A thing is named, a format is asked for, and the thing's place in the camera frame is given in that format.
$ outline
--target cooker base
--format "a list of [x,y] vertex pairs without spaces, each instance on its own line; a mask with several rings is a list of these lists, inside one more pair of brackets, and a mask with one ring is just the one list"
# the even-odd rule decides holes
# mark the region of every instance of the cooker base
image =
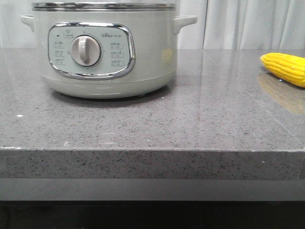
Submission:
[[43,76],[46,84],[62,94],[90,99],[114,99],[146,94],[165,85],[176,75],[172,72],[158,78],[132,83],[67,83]]

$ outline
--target gray quartz countertop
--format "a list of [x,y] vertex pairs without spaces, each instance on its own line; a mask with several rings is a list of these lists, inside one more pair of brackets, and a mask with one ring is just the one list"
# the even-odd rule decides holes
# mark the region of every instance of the gray quartz countertop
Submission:
[[50,89],[35,49],[0,49],[0,178],[305,178],[305,90],[267,52],[179,50],[164,88],[93,100]]

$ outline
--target cooker lid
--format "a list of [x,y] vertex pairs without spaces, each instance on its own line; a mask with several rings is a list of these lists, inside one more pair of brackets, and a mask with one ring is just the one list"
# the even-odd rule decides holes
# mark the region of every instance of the cooker lid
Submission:
[[173,3],[113,3],[113,2],[36,2],[33,11],[167,11],[175,10]]

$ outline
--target cooker handle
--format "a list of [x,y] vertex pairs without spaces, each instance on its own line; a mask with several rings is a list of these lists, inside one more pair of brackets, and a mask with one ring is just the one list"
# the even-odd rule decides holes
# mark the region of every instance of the cooker handle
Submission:
[[34,32],[34,18],[33,15],[21,15],[20,20],[22,23],[30,26],[32,32]]
[[173,20],[173,33],[176,35],[180,32],[180,29],[186,25],[195,24],[197,22],[197,16],[177,16]]

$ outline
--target white cooker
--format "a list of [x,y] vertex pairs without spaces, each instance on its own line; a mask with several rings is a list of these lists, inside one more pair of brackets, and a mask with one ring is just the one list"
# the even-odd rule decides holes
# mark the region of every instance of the white cooker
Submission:
[[176,73],[177,34],[197,22],[175,4],[33,3],[21,21],[35,32],[40,73],[54,90],[122,98],[166,85]]

